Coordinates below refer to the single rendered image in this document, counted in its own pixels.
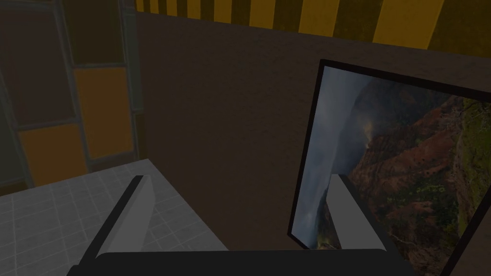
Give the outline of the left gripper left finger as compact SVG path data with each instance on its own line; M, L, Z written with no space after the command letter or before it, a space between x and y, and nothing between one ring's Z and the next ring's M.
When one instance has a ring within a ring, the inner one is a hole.
M151 177L133 177L79 264L94 261L104 253L139 252L143 247L154 204L155 193Z

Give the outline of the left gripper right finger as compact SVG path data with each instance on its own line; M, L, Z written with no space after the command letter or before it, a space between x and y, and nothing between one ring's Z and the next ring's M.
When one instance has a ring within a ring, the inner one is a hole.
M331 175L326 203L342 249L396 253L394 243L347 176Z

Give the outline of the black framed landscape picture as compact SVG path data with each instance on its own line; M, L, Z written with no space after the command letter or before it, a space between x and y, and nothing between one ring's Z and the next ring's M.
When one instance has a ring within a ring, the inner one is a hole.
M355 186L409 276L451 276L491 207L491 93L320 60L288 226L304 249L342 249L333 174Z

